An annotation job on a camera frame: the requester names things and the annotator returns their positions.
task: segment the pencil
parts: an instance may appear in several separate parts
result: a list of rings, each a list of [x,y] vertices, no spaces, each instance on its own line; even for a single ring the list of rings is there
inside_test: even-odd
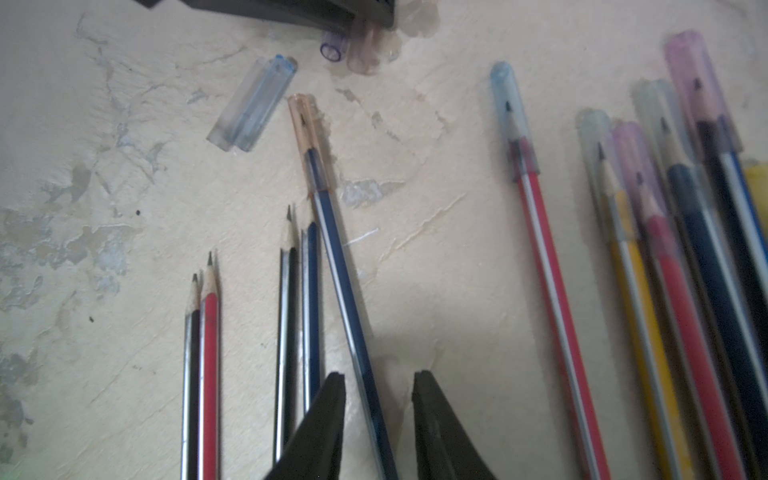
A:
[[[550,326],[561,360],[562,379],[571,401],[572,422],[585,478],[608,480],[611,473],[603,449],[597,416],[587,384],[571,308],[560,272],[544,198],[538,183],[538,165],[528,139],[525,113],[519,100],[515,74],[506,62],[494,65],[491,82],[499,120],[508,142],[514,180],[518,183],[525,209],[528,234],[536,255],[541,289],[545,295]]]
[[[315,222],[301,233],[301,293],[303,319],[304,413],[320,389],[320,312],[317,261],[317,225]]]
[[[320,145],[315,128],[314,109],[310,98],[304,94],[295,94],[288,100],[296,142],[299,145],[304,172],[310,196],[312,197],[320,230],[323,232],[328,263],[331,267],[336,298],[344,321],[346,340],[357,379],[357,387],[362,400],[368,431],[379,470],[379,477],[384,480],[398,478],[392,446],[389,444],[384,412],[379,400],[373,368],[366,348],[366,338],[362,332],[357,301],[352,287],[352,278],[344,258],[344,248],[339,236],[336,215],[333,212],[332,189],[326,179]]]
[[[219,293],[214,259],[208,253],[200,291],[200,480],[219,479]]]
[[[670,190],[707,291],[757,461],[765,469],[768,467],[768,380],[757,339],[694,164],[679,145],[669,122],[665,118],[660,122]]]
[[[720,217],[730,241],[730,251],[741,281],[746,304],[757,332],[768,342],[768,257],[760,222],[733,148],[727,121],[715,118],[709,94],[701,80],[694,80],[694,114],[703,147],[703,165],[720,207]]]
[[[704,320],[697,308],[690,274],[642,130],[634,122],[622,123],[614,128],[613,137],[624,185],[635,217],[641,219],[644,240],[697,407],[712,469],[718,478],[744,479],[746,473],[738,438],[707,343]]]
[[[275,438],[273,464],[283,456],[291,434],[293,413],[293,335],[296,330],[296,236],[291,211],[280,241],[280,317],[277,326]]]
[[[746,479],[737,437],[672,226],[643,184],[640,194],[650,254],[664,291],[667,310],[674,320],[674,331],[681,347],[713,469],[718,478]]]
[[[200,395],[200,286],[192,275],[184,315],[184,390],[181,406],[181,480],[197,480],[197,405]]]
[[[664,344],[661,341],[653,300],[650,297],[647,274],[637,246],[637,234],[634,232],[634,220],[627,193],[619,183],[613,167],[606,160],[601,144],[598,145],[598,161],[603,201],[614,229],[611,255],[633,331],[661,470],[668,479],[692,479],[694,471],[688,442],[680,422],[680,409]]]

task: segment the yellow pencil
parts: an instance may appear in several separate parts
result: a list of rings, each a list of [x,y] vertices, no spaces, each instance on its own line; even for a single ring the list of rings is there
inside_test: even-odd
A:
[[[602,201],[611,228],[611,255],[627,310],[637,364],[656,439],[661,470],[669,480],[695,478],[690,450],[680,420],[672,375],[659,323],[650,297],[647,274],[637,248],[637,231],[629,197],[598,145]]]

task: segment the pink pencil cap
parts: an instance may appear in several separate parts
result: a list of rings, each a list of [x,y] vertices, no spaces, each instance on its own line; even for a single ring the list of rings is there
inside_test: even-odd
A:
[[[735,150],[742,151],[741,139],[733,124],[733,117],[728,110],[723,96],[723,89],[715,76],[712,61],[707,53],[707,46],[701,33],[695,30],[686,30],[670,38],[664,46],[664,57],[667,59],[667,67],[670,69],[672,82],[674,83],[677,97],[680,99],[680,107],[694,143],[697,156],[703,157],[701,140],[697,135],[697,106],[694,104],[694,85],[700,82],[700,87],[706,92],[709,113],[713,119],[725,117],[728,131],[731,133],[731,142]]]
[[[624,179],[624,187],[632,203],[635,218],[643,217],[640,206],[641,181],[648,187],[664,215],[669,216],[667,202],[659,184],[656,164],[648,153],[643,129],[637,122],[629,121],[615,127],[613,134],[621,176]]]

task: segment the black plastic object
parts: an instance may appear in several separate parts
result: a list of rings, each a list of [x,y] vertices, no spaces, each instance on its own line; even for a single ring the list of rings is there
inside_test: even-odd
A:
[[[496,480],[456,418],[432,372],[413,376],[419,480]]]
[[[136,0],[147,8],[160,0]],[[391,28],[395,0],[181,0],[192,8],[293,23],[349,35],[355,16]]]
[[[338,480],[345,401],[344,375],[332,372],[264,480]]]

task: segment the yellow object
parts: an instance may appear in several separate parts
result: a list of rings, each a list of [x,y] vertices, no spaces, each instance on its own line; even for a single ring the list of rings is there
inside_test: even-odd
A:
[[[694,467],[680,418],[672,373],[661,342],[647,273],[637,247],[629,198],[607,161],[603,161],[603,176],[603,200],[606,210],[610,212],[614,231],[611,235],[611,254],[630,323],[661,471],[668,480],[693,480]]]
[[[763,235],[768,234],[768,164],[755,165],[744,169],[746,184],[750,187],[752,201],[760,217]]]

